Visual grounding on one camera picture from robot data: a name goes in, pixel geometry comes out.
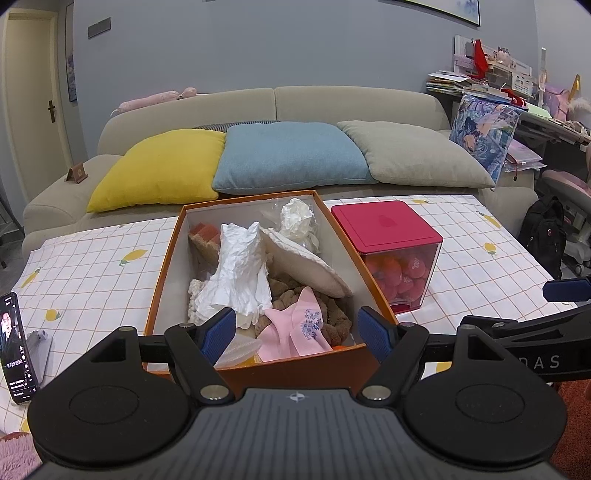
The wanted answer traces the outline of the grey green cushion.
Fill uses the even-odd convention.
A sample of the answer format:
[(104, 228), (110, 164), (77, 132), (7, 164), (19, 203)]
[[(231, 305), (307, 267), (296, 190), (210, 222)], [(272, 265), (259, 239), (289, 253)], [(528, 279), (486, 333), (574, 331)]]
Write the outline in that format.
[(342, 121), (338, 127), (362, 151), (370, 175), (380, 183), (471, 189), (495, 185), (473, 156), (438, 131), (386, 121)]

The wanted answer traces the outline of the white cloth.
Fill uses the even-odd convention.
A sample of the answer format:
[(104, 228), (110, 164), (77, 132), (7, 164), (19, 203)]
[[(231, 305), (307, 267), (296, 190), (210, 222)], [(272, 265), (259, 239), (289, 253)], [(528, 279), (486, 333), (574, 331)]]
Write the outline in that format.
[(257, 222), (249, 227), (233, 223), (221, 226), (221, 251), (215, 272), (202, 290), (213, 306), (235, 311), (236, 327), (249, 329), (271, 307), (267, 280), (266, 246)]

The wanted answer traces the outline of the beige sofa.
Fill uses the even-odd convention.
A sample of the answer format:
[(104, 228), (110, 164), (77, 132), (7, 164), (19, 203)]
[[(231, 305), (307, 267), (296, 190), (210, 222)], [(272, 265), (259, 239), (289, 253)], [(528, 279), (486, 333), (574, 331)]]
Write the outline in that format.
[(328, 200), (469, 193), (518, 233), (537, 200), (533, 173), (493, 178), (450, 133), (435, 97), (356, 86), (229, 91), (121, 113), (84, 181), (59, 179), (27, 205), (22, 251), (187, 203), (310, 189)]

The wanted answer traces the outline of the orange fluffy rug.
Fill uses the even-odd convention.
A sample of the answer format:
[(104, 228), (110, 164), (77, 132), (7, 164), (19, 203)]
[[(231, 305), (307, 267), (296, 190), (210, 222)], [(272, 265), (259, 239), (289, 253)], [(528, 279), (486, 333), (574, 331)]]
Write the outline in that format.
[(569, 479), (591, 479), (590, 381), (561, 382), (557, 392), (567, 409), (567, 425), (551, 463)]

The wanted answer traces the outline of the pink plush toy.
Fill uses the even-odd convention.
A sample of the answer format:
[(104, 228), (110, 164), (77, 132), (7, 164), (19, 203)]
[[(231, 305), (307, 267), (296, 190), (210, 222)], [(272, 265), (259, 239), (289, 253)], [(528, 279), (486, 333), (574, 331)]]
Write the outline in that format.
[(197, 89), (195, 89), (194, 87), (186, 87), (181, 92), (177, 92), (174, 90), (160, 92), (147, 97), (141, 97), (133, 100), (124, 101), (111, 112), (110, 117), (114, 117), (141, 108), (167, 103), (175, 100), (191, 98), (194, 96), (197, 96)]

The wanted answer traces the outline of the blue cushion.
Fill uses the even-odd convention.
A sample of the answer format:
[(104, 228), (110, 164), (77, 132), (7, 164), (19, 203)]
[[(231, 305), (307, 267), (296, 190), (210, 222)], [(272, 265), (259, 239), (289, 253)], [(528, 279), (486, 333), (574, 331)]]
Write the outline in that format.
[(228, 128), (212, 187), (228, 195), (256, 195), (374, 182), (365, 156), (338, 127), (273, 122)]

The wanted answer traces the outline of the black backpack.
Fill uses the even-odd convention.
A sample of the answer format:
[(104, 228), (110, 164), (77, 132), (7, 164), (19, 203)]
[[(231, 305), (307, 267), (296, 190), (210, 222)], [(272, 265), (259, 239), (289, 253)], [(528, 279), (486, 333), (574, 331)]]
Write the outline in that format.
[(555, 280), (562, 278), (567, 236), (564, 207), (557, 196), (545, 195), (528, 209), (517, 239)]

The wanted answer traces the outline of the cream door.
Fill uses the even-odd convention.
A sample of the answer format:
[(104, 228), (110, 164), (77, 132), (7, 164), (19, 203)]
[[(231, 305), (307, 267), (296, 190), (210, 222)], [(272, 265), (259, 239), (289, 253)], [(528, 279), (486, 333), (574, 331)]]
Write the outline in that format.
[(72, 165), (61, 112), (55, 12), (8, 11), (1, 73), (8, 142), (24, 198), (31, 201)]

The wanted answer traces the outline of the red lid transparent box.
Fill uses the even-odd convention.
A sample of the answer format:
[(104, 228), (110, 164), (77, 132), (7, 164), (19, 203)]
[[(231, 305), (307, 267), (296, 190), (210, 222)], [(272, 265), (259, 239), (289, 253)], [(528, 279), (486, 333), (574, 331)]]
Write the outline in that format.
[(443, 237), (400, 200), (332, 207), (394, 313), (422, 306)]

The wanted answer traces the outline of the pink white crochet item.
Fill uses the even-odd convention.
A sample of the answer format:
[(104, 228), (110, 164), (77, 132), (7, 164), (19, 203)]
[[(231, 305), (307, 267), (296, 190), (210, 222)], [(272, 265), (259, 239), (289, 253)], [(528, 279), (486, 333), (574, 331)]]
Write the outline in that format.
[(202, 292), (205, 286), (207, 281), (192, 279), (187, 289), (187, 318), (197, 325), (202, 325), (218, 311), (218, 308), (212, 305), (208, 293)]

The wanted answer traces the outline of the white mesh bag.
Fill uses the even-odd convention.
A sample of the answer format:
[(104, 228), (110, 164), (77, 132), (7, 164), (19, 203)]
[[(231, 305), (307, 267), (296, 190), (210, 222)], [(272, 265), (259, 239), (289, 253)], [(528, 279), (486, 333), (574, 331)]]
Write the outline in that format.
[(262, 342), (257, 338), (236, 333), (221, 357), (214, 364), (215, 368), (230, 368), (242, 364), (256, 356)]

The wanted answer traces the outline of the clear plastic bag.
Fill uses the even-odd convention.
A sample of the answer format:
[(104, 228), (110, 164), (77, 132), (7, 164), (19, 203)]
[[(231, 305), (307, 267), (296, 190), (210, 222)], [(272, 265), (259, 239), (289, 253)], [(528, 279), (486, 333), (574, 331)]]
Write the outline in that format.
[(293, 198), (280, 209), (279, 233), (308, 251), (320, 251), (315, 213), (301, 199)]

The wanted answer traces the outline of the blue patterned bag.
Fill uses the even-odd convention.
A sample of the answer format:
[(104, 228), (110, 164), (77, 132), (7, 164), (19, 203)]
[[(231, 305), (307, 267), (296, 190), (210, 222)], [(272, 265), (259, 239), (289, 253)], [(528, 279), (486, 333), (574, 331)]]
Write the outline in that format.
[(464, 95), (450, 140), (466, 150), (498, 183), (522, 110), (516, 106)]

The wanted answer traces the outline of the red brown sponge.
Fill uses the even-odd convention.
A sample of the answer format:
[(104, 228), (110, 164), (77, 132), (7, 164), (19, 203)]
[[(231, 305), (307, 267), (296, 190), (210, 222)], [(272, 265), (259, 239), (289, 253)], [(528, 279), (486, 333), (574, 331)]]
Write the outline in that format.
[(211, 224), (198, 223), (188, 232), (188, 238), (204, 261), (216, 267), (221, 251), (221, 232)]

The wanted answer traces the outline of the pink desk chair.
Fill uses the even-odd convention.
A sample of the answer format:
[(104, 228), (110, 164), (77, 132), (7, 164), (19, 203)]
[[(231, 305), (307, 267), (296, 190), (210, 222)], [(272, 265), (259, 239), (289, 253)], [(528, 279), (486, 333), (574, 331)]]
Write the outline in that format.
[(564, 171), (542, 174), (545, 185), (560, 199), (567, 233), (563, 263), (577, 276), (590, 274), (590, 183)]

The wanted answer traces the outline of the black smartphone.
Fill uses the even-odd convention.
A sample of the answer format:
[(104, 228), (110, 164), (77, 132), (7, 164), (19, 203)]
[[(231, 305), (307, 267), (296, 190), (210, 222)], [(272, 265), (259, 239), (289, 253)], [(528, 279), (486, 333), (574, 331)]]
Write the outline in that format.
[(14, 292), (1, 297), (1, 367), (12, 401), (17, 405), (29, 402), (39, 381)]

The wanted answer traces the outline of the small brown sign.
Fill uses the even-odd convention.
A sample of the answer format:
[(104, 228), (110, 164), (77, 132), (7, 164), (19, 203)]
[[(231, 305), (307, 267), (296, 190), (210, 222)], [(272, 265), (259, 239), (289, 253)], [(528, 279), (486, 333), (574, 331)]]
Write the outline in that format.
[(88, 178), (88, 174), (85, 170), (84, 163), (77, 163), (73, 165), (66, 174), (65, 181), (66, 182), (74, 182), (76, 184), (82, 183), (84, 180)]

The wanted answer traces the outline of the white checked fruit tablecloth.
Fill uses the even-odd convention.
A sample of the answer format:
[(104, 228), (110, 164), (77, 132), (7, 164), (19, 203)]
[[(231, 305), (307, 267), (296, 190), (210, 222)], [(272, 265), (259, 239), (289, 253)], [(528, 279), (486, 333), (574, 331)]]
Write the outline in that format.
[[(470, 314), (517, 321), (568, 311), (542, 294), (548, 273), (471, 195), (409, 196), (406, 203), (443, 238), (422, 306), (402, 315), (451, 334)], [(26, 331), (52, 343), (44, 377), (53, 379), (120, 326), (162, 333), (184, 320), (197, 252), (192, 223), (273, 226), (283, 200), (199, 206), (161, 217), (69, 233), (33, 251), (15, 284)]]

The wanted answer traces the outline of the pink printed cloth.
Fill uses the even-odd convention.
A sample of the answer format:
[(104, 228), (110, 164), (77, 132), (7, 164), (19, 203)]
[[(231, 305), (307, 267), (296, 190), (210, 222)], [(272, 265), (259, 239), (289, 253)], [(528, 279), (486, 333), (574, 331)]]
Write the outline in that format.
[(293, 306), (284, 310), (266, 309), (264, 315), (270, 324), (259, 334), (262, 347), (257, 352), (263, 362), (332, 351), (322, 334), (322, 314), (310, 287), (301, 291)]

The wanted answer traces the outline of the cream drawstring pouch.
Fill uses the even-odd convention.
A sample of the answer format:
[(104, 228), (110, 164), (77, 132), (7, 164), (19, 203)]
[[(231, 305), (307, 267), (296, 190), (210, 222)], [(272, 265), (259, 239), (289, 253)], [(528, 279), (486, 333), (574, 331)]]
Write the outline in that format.
[(352, 296), (352, 290), (325, 260), (273, 229), (260, 228), (270, 271), (286, 274), (305, 286), (332, 298)]

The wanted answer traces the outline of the cluttered desk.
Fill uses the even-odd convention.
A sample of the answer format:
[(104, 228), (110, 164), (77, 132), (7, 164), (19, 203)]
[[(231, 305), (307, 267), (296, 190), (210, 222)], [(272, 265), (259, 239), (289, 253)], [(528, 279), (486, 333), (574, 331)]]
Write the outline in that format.
[(570, 88), (555, 87), (546, 70), (535, 76), (508, 49), (457, 35), (452, 69), (430, 73), (426, 90), (452, 98), (452, 124), (464, 95), (522, 110), (501, 175), (555, 170), (587, 181), (590, 162), (583, 156), (590, 152), (590, 101), (581, 96), (579, 76)]

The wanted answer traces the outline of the yellow cushion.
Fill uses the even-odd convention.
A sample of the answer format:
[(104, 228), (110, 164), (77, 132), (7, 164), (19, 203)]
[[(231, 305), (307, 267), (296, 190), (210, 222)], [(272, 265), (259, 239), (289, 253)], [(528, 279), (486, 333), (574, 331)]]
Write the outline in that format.
[(178, 129), (144, 139), (103, 177), (87, 211), (215, 200), (212, 183), (224, 145), (224, 133), (204, 129)]

